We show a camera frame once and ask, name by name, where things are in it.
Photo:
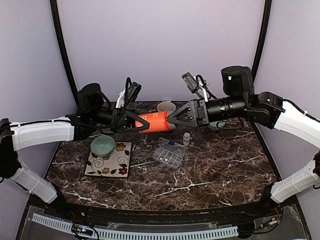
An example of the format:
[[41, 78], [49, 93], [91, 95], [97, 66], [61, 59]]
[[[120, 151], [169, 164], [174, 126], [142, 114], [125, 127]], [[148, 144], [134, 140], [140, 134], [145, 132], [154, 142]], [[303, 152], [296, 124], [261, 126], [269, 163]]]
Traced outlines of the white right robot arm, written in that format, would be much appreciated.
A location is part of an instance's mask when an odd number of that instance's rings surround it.
[[[293, 101], [269, 91], [256, 94], [251, 69], [229, 66], [221, 70], [226, 97], [194, 99], [169, 114], [169, 123], [192, 128], [235, 118], [244, 118], [270, 130], [286, 133], [320, 147], [320, 121]], [[320, 155], [316, 154], [300, 170], [264, 188], [255, 213], [266, 217], [275, 206], [320, 182]]]

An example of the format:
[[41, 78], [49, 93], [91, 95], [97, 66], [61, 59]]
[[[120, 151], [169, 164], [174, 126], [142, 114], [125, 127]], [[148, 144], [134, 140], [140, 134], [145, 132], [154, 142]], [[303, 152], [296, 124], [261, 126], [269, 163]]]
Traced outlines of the small white dropper bottle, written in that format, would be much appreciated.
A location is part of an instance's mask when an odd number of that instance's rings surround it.
[[190, 141], [191, 141], [191, 134], [189, 132], [185, 132], [183, 134], [183, 139], [182, 139], [183, 145], [188, 146], [190, 144]]

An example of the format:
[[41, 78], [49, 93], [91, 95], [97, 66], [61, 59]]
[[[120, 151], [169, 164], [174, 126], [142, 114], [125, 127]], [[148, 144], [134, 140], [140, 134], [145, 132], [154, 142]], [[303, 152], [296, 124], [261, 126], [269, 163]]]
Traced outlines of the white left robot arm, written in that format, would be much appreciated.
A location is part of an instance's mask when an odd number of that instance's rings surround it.
[[98, 83], [84, 86], [78, 93], [76, 113], [55, 119], [33, 122], [0, 121], [0, 177], [10, 179], [23, 189], [51, 205], [60, 218], [67, 218], [70, 206], [58, 187], [44, 180], [19, 161], [18, 151], [25, 148], [87, 139], [96, 130], [110, 129], [114, 133], [147, 130], [149, 123], [139, 117], [128, 104], [134, 102], [142, 86], [126, 81], [115, 107], [102, 92]]

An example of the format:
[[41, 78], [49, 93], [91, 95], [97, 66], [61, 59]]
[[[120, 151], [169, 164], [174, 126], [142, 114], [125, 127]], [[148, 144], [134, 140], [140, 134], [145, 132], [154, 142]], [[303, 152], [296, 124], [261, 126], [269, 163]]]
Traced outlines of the orange bottle with grey lid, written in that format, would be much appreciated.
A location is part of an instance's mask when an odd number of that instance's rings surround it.
[[172, 113], [172, 111], [165, 112], [154, 112], [139, 115], [140, 118], [149, 123], [149, 128], [146, 130], [141, 130], [139, 133], [159, 133], [159, 132], [169, 132], [175, 130], [177, 127], [174, 123], [168, 122], [167, 118]]

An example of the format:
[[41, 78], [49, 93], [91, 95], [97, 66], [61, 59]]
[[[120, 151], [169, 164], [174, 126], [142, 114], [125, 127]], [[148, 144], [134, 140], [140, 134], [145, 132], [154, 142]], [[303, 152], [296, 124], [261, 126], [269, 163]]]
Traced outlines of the clear plastic pill organizer box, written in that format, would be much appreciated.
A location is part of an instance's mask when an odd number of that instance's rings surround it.
[[185, 156], [186, 147], [176, 142], [174, 142], [174, 145], [169, 145], [169, 141], [171, 140], [160, 137], [158, 140], [158, 148], [152, 157], [154, 160], [170, 168], [177, 169]]

